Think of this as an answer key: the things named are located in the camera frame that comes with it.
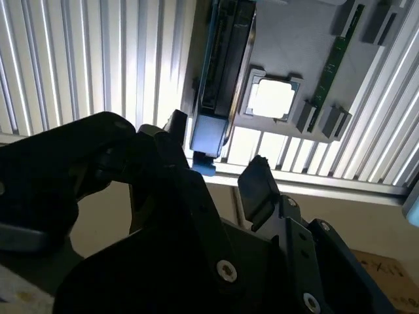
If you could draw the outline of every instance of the gray block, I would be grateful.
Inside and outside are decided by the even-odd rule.
[[[339,8],[335,16],[335,21],[333,22],[332,35],[341,37],[346,36],[356,8],[360,4],[361,2],[358,0],[347,0],[347,2]]]
[[[392,27],[400,20],[398,16],[399,11],[400,7],[398,1],[397,4],[392,2],[377,4],[369,18],[369,23],[367,24],[361,40],[364,43],[384,46]]]
[[[332,106],[322,130],[323,134],[328,139],[339,141],[342,138],[350,119],[351,115],[348,111],[345,111],[342,107]]]
[[[310,121],[313,117],[314,111],[316,108],[309,101],[306,101],[304,108],[302,108],[299,121],[297,122],[297,129],[301,132],[307,132],[307,128],[310,124]]]

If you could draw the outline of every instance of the metal screw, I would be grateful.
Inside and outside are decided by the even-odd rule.
[[[233,283],[237,280],[236,268],[228,260],[218,261],[217,272],[228,283]]]
[[[0,195],[3,195],[5,192],[6,192],[5,184],[0,181]]]
[[[295,203],[295,201],[292,198],[288,198],[288,203],[293,207],[297,206],[297,203]]]
[[[304,293],[302,295],[302,299],[304,300],[304,304],[310,310],[310,312],[314,314],[320,314],[320,304],[315,297],[313,297],[310,293]]]
[[[321,226],[323,227],[324,230],[330,231],[329,225],[327,223],[325,223],[324,221],[321,222]]]

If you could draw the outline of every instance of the cardboard box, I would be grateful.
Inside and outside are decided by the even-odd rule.
[[[419,288],[393,258],[352,250],[398,313],[419,313]]]

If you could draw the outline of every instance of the beige wall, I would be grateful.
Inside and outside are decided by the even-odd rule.
[[[231,188],[209,185],[220,215],[236,222]],[[398,207],[328,200],[291,195],[300,205],[306,220],[328,221],[349,247],[390,256],[406,267],[419,284],[419,228],[411,226]],[[80,217],[71,233],[74,249],[83,256],[122,239],[130,226],[130,200],[124,184],[113,183],[107,190],[80,203]]]

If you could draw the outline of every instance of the green circuit board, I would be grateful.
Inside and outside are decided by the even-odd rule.
[[[338,36],[333,43],[329,57],[327,58],[326,64],[319,79],[319,83],[311,101],[316,110],[314,111],[313,117],[310,121],[310,124],[308,125],[307,130],[309,132],[311,132],[314,128],[314,124],[316,123],[323,104],[325,103],[327,94],[329,93],[333,80],[335,79],[340,63],[342,62],[351,38],[355,33],[356,26],[359,19],[361,18],[364,7],[364,5],[357,6],[354,17],[352,18],[351,24],[348,28],[348,31],[346,32],[345,37]]]

